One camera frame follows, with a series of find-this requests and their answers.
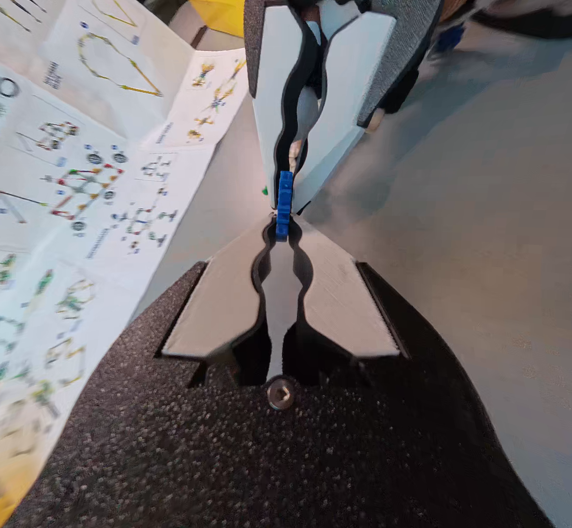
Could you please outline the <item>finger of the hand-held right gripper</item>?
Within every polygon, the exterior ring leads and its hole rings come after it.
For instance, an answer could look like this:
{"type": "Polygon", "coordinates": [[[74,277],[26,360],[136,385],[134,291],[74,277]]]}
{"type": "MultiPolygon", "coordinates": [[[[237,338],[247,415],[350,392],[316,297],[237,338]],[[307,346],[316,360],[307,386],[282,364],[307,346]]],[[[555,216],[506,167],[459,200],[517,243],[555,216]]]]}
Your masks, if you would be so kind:
{"type": "Polygon", "coordinates": [[[322,0],[319,19],[306,23],[325,36],[323,76],[318,92],[306,84],[297,102],[297,132],[292,142],[292,214],[319,192],[339,162],[364,134],[358,124],[375,73],[397,20],[372,11],[361,13],[354,2],[322,0]]]}
{"type": "Polygon", "coordinates": [[[297,104],[319,50],[311,28],[289,5],[265,9],[253,107],[269,198],[278,196],[280,173],[290,169],[297,104]]]}

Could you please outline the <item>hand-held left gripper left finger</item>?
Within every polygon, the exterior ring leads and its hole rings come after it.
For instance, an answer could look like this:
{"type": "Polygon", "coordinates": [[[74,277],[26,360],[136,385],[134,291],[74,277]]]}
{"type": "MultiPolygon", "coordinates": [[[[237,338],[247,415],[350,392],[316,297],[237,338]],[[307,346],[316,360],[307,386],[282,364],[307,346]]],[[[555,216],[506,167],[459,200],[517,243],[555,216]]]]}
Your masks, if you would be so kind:
{"type": "Polygon", "coordinates": [[[207,262],[176,314],[165,356],[211,361],[250,338],[266,321],[262,287],[275,245],[275,217],[264,217],[207,262]]]}

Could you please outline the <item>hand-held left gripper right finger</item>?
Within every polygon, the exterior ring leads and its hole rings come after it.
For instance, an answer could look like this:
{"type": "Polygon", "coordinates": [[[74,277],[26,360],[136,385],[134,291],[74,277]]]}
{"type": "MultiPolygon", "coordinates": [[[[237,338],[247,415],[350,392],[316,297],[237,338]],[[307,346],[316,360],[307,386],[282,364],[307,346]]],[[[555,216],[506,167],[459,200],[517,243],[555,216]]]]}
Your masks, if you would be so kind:
{"type": "Polygon", "coordinates": [[[301,217],[291,219],[289,241],[293,271],[302,284],[298,318],[303,327],[352,358],[400,355],[353,255],[301,217]]]}

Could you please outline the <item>blue snowflake toy connector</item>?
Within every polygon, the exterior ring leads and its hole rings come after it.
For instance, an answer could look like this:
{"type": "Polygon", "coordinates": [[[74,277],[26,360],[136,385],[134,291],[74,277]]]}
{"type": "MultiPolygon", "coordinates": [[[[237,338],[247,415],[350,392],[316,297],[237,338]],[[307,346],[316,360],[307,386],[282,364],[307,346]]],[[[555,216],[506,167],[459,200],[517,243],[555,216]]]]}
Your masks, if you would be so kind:
{"type": "Polygon", "coordinates": [[[276,241],[286,242],[290,229],[293,195],[293,173],[281,171],[276,206],[276,241]]]}

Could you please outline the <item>grey desk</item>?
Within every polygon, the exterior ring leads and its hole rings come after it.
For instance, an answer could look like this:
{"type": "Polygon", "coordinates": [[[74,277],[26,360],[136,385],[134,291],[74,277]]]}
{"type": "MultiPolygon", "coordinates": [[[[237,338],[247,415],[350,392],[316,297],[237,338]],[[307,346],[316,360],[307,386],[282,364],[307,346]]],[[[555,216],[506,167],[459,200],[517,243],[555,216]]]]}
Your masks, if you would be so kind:
{"type": "Polygon", "coordinates": [[[469,24],[303,215],[439,331],[571,527],[571,39],[469,24]]]}

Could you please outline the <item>printed instruction sheet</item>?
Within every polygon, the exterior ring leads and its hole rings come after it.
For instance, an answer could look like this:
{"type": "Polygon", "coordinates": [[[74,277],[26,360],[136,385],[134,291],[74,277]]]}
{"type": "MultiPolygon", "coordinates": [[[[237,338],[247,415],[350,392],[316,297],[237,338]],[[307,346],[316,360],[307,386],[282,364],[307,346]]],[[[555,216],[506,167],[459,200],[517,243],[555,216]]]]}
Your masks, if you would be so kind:
{"type": "Polygon", "coordinates": [[[1,524],[131,320],[248,91],[136,0],[1,0],[1,524]]]}

